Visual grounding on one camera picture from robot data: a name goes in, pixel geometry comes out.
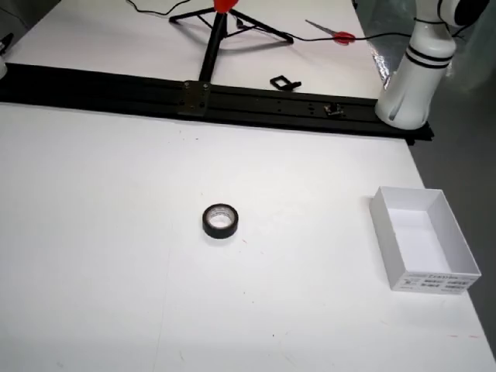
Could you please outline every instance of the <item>open cardboard box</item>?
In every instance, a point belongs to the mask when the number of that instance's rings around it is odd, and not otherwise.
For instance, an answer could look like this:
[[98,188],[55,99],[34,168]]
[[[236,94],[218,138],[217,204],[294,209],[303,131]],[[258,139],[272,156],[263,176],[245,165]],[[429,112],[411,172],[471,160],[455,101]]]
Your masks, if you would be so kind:
[[481,273],[441,190],[381,187],[370,213],[394,291],[458,294]]

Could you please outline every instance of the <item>tripod stand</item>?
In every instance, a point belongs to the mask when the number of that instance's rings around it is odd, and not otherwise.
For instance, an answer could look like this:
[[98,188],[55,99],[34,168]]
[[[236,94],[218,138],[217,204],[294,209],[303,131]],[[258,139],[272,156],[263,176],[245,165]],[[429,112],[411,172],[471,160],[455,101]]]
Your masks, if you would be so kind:
[[[203,19],[204,14],[209,14],[215,12],[215,20],[213,26]],[[251,23],[253,26],[245,26],[240,31],[235,33],[228,34],[227,33],[227,13],[218,13],[214,8],[197,10],[195,12],[189,12],[181,15],[176,15],[169,18],[169,22],[177,23],[180,19],[186,19],[190,17],[198,17],[204,24],[212,29],[210,33],[210,39],[208,40],[207,50],[205,51],[205,58],[203,60],[203,65],[201,66],[200,78],[199,81],[210,82],[212,79],[212,73],[214,71],[215,60],[217,59],[217,54],[219,52],[220,43],[226,37],[238,35],[240,33],[244,33],[250,29],[262,29],[267,33],[272,33],[280,38],[286,40],[289,44],[294,42],[293,38],[289,35],[282,33],[281,31],[277,31],[272,27],[265,25],[261,22],[258,22],[256,19],[249,17],[248,15],[244,15],[234,9],[229,11],[233,16],[237,19],[241,19],[245,22]]]

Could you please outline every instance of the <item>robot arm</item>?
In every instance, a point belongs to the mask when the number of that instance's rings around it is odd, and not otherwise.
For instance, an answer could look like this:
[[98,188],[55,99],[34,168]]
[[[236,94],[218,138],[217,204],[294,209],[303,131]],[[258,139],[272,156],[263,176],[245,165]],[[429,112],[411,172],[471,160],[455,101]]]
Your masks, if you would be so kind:
[[446,24],[477,21],[489,0],[416,0],[415,28],[400,66],[376,104],[377,116],[400,129],[417,129],[429,116],[432,97],[455,54]]

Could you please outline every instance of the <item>tape roll hole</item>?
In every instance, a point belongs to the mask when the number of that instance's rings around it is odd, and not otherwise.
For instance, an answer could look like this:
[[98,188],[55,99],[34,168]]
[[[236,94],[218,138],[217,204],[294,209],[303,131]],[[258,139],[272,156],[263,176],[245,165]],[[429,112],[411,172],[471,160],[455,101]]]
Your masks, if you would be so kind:
[[207,213],[208,224],[216,229],[230,227],[235,219],[234,211],[226,207],[215,207]]

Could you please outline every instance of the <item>scissors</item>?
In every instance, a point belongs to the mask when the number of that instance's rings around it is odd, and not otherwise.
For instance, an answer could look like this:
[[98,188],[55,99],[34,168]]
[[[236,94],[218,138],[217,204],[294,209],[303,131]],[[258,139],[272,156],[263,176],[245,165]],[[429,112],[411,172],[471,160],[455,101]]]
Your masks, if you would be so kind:
[[339,45],[349,45],[351,43],[355,42],[355,36],[352,33],[345,33],[344,31],[333,31],[331,29],[328,29],[327,27],[320,26],[317,23],[314,23],[309,20],[305,20],[308,23],[310,23],[312,26],[317,27],[321,31],[324,31],[325,33],[328,33],[329,35],[332,35],[332,37],[342,37],[344,39],[335,39],[334,42],[338,43]]

